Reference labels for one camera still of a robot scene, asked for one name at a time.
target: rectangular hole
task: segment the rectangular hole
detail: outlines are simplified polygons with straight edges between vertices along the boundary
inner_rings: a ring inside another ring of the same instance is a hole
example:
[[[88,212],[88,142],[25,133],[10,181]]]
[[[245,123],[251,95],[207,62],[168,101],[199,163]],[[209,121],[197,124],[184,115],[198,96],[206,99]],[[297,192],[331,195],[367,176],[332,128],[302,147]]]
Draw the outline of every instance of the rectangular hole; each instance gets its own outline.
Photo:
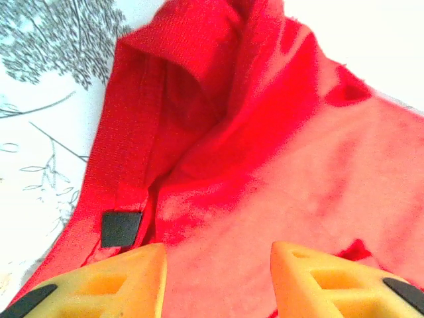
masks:
[[[302,253],[302,252],[298,252],[298,251],[296,251],[296,250],[293,250],[291,253],[292,253],[292,254],[293,254],[293,256],[294,256],[294,257],[296,257],[296,258],[309,258],[309,256],[308,256],[308,255],[306,255],[306,254],[304,254],[304,253]]]
[[[113,295],[119,291],[127,277],[125,275],[99,274],[88,280],[77,295]]]
[[[324,290],[348,290],[362,287],[353,275],[344,270],[312,270],[311,274]]]
[[[75,306],[61,309],[55,318],[100,318],[102,313],[102,309]]]
[[[333,302],[344,318],[403,318],[379,299],[340,299]]]

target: red shirt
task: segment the red shirt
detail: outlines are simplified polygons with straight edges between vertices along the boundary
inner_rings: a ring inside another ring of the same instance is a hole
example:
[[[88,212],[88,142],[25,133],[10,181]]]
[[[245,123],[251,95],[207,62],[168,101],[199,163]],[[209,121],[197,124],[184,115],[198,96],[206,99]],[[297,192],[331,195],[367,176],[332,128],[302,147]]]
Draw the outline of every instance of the red shirt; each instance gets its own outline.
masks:
[[[81,198],[20,297],[112,256],[101,216],[164,242],[163,317],[267,317],[270,248],[356,239],[424,286],[424,119],[329,60],[280,0],[173,0],[120,39]]]

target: black tab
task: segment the black tab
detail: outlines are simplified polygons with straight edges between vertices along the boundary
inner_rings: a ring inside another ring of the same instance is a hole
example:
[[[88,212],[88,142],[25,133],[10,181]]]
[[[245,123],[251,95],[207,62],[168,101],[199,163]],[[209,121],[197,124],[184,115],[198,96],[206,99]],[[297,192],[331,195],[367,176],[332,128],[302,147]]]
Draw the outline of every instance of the black tab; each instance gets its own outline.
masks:
[[[101,220],[101,247],[132,246],[142,219],[139,212],[110,211]]]
[[[383,282],[403,300],[424,315],[424,293],[421,290],[394,278],[384,278]]]
[[[12,306],[0,313],[0,318],[23,318],[33,310],[41,301],[45,300],[58,286],[56,284],[46,285],[32,290],[20,298]]]

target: red fabric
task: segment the red fabric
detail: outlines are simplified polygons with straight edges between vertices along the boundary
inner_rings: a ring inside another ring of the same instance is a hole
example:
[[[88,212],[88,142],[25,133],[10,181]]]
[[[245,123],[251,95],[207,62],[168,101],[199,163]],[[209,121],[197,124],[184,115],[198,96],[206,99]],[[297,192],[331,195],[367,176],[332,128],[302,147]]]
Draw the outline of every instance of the red fabric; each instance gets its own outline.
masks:
[[[167,246],[163,317],[275,317],[276,240],[360,239],[424,286],[423,142],[423,118],[326,58],[280,0],[169,1],[118,41],[78,208],[17,298],[120,252],[99,247],[110,209],[144,212],[134,247]]]

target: yellow plastic part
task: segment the yellow plastic part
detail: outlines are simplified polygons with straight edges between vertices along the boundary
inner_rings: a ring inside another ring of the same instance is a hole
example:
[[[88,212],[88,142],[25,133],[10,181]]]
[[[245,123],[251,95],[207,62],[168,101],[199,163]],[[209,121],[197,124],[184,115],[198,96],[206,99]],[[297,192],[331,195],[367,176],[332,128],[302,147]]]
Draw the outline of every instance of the yellow plastic part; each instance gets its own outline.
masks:
[[[56,276],[58,288],[25,318],[159,318],[166,282],[163,244],[148,244]]]
[[[271,275],[280,318],[423,318],[382,282],[388,272],[275,242]]]

